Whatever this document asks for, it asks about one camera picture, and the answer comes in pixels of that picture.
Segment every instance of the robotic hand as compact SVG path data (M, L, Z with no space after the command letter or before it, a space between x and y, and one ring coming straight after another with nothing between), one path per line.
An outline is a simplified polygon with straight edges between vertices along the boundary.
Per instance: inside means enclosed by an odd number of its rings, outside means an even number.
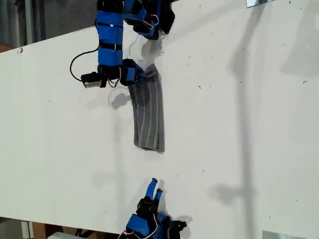
M140 200L136 214L132 214L118 239L180 239L180 231L186 222L172 221L169 216L158 213L161 189L154 190L157 184L155 178L149 184L146 195Z

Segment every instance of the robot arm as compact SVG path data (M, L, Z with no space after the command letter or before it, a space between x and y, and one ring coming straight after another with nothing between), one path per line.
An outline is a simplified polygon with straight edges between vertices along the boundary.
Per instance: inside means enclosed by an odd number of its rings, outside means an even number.
M143 83L148 75L131 59L123 60L123 21L133 25L133 30L147 39L157 40L159 31L168 33L175 15L170 8L171 0L98 0L95 26L99 34L98 71L85 74L77 79L86 88L116 87Z
M180 239L180 231L186 222L172 221L169 216L158 213L161 189L154 190L157 179L153 178L149 184L145 197L140 200L136 214L132 214L118 239Z

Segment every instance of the white table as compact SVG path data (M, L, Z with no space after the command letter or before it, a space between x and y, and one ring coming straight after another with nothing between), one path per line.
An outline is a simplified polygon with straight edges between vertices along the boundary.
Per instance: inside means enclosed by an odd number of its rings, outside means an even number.
M189 222L185 239L317 239L319 4L245 4L174 3L155 59L163 155L134 146L131 102L109 104L126 88L71 78L72 58L97 45L94 28L1 54L0 217L119 233L156 177L160 209ZM125 53L145 66L143 38L128 51L136 37L125 28ZM91 54L73 70L96 66Z

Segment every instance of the gray cloth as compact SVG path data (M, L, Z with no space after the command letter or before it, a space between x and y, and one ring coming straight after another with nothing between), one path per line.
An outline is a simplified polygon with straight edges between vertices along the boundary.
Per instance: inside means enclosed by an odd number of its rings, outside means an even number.
M149 70L156 74L146 83L128 86L134 113L134 144L163 153L165 140L161 79L154 64L145 71Z

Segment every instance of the wire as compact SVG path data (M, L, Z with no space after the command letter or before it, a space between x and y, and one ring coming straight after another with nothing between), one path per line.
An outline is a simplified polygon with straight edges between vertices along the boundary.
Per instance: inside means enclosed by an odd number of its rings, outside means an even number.
M121 77L122 77L122 70L121 70L121 67L119 66L119 71L120 71L120 76L117 78L117 79L112 79L112 80L108 80L109 81L109 85L112 87L112 88L115 88L117 85L118 85L118 83L119 83L119 81L120 81L120 79L121 79Z
M77 58L79 58L80 56L83 56L83 55L85 55L85 54L89 54L89 53L96 52L99 48L100 48L100 44L99 44L99 46L98 46L95 50L83 52L83 53L81 53L81 54L79 54L79 55L77 55L76 57L73 58L73 60L71 61L71 64L70 64L70 73L71 73L71 75L74 77L75 80L81 81L80 79L76 78L76 77L73 75L73 73L72 73L72 65L73 65L73 62L74 62Z
M151 236L153 236L153 235L156 233L156 231L158 230L158 223L157 223L157 221L156 221L155 214L153 214L153 217L154 217L154 222L155 222L155 224L156 224L156 228L155 228L155 230L154 230L151 234L149 234L147 237L145 237L145 238L140 238L140 237L138 237L138 235L135 234L134 231L132 231L131 233L127 233L126 231L123 231L123 232L119 235L118 239L120 239L120 237L121 237L123 234L124 234L124 235L132 235L132 234L134 234L138 239L149 239L149 238L150 238Z

